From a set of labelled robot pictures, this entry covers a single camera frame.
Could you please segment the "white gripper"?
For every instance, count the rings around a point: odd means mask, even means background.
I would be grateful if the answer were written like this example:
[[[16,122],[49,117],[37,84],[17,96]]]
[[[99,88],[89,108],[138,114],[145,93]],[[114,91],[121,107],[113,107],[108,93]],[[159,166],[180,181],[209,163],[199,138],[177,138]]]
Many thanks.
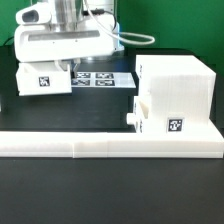
[[[116,42],[99,30],[50,32],[44,25],[20,25],[15,31],[14,44],[20,62],[108,56],[117,49]],[[80,60],[73,60],[74,74],[80,64]]]

